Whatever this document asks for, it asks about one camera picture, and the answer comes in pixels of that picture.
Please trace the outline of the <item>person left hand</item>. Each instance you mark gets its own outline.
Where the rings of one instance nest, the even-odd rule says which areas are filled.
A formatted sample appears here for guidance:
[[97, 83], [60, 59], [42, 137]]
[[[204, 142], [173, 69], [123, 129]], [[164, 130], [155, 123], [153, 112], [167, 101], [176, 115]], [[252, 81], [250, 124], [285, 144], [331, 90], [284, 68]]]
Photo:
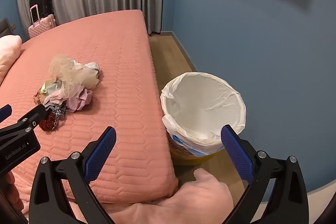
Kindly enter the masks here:
[[22, 211], [24, 208], [24, 204], [20, 199], [19, 192], [17, 187], [15, 186], [15, 177], [12, 172], [3, 176], [4, 186], [3, 192], [9, 201], [9, 203], [13, 206], [14, 209], [18, 211]]

